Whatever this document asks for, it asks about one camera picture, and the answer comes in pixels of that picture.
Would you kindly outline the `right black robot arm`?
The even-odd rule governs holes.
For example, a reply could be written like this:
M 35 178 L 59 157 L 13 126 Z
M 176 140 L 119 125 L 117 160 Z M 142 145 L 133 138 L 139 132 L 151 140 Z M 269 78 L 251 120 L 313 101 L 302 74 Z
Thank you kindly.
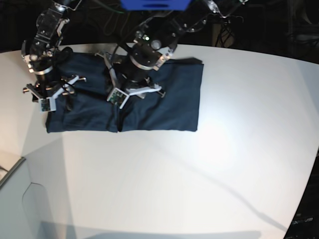
M 27 84 L 23 92 L 32 94 L 32 101 L 39 104 L 41 112 L 56 110 L 60 95 L 75 93 L 74 84 L 86 80 L 78 75 L 61 76 L 56 68 L 63 40 L 63 29 L 69 23 L 68 11 L 75 11 L 80 0 L 53 0 L 36 21 L 37 32 L 33 40 L 26 40 L 21 47 L 21 56 L 30 73 L 36 77 L 34 84 Z

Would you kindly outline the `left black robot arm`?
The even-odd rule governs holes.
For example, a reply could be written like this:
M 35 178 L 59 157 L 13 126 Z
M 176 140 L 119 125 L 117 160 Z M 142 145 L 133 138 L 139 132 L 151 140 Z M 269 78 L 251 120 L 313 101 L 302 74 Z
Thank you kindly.
M 104 55 L 113 85 L 107 100 L 119 105 L 131 96 L 158 93 L 164 97 L 165 91 L 153 82 L 150 72 L 158 71 L 173 56 L 181 37 L 202 29 L 210 14 L 227 18 L 244 4 L 243 0 L 193 0 L 184 11 L 155 13 L 144 20 L 130 33 L 135 36 L 132 47 L 125 37 L 118 41 L 116 47 L 127 53 L 120 62 L 116 61 L 116 49 L 110 56 Z

